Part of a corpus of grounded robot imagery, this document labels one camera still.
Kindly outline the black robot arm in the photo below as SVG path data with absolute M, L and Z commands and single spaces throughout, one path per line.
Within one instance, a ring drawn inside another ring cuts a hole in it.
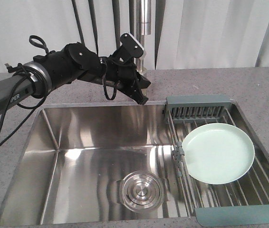
M 143 53 L 138 45 L 121 46 L 109 57 L 99 57 L 83 44 L 71 43 L 61 51 L 35 56 L 33 61 L 11 68 L 14 75 L 0 81 L 0 115 L 28 96 L 40 99 L 76 79 L 111 86 L 144 105 L 148 99 L 142 89 L 151 82 L 137 72 L 133 62 Z

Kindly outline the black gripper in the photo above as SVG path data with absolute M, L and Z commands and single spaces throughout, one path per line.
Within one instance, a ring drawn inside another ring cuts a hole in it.
M 144 105 L 148 98 L 142 89 L 151 82 L 137 72 L 134 64 L 134 52 L 129 48 L 119 47 L 113 54 L 103 58 L 103 90 L 107 95 L 107 81 L 113 82 L 113 95 L 120 91 L 139 105 Z

